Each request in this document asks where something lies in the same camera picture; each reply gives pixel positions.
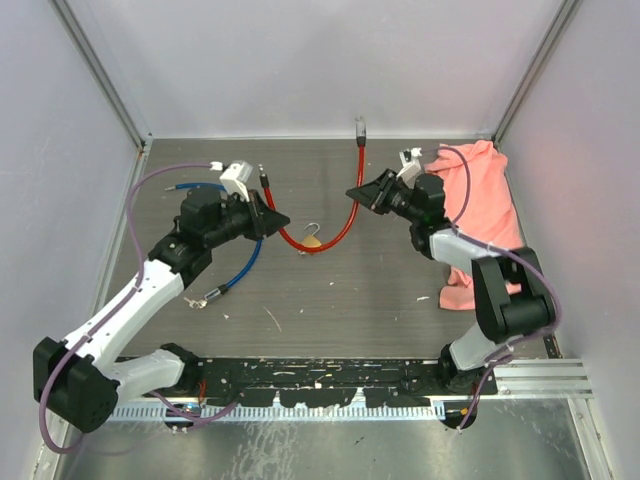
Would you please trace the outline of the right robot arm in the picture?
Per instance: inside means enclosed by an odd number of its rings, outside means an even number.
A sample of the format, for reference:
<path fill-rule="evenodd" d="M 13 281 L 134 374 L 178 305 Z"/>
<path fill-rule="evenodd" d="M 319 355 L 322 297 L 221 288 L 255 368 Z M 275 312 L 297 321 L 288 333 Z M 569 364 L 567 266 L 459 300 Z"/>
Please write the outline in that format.
<path fill-rule="evenodd" d="M 462 393 L 490 366 L 505 361 L 514 344 L 556 325 L 559 307 L 535 252 L 492 247 L 463 233 L 446 215 L 441 178 L 422 173 L 408 186 L 387 169 L 346 195 L 378 215 L 408 220 L 416 251 L 472 277 L 475 323 L 441 350 L 435 380 L 443 390 Z"/>

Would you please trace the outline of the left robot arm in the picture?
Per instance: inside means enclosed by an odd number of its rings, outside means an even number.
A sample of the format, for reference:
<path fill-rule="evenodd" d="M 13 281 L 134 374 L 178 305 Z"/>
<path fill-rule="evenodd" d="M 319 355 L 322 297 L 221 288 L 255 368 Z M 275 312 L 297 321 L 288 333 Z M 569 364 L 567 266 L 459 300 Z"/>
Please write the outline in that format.
<path fill-rule="evenodd" d="M 172 230 L 151 249 L 141 271 L 63 340 L 46 337 L 35 347 L 34 398 L 41 416 L 53 412 L 91 433 L 121 403 L 164 388 L 178 396 L 197 390 L 199 359 L 174 343 L 134 360 L 118 358 L 142 327 L 211 264 L 213 249 L 238 237 L 258 241 L 289 224 L 289 217 L 258 191 L 248 194 L 242 200 L 214 187 L 191 189 Z"/>

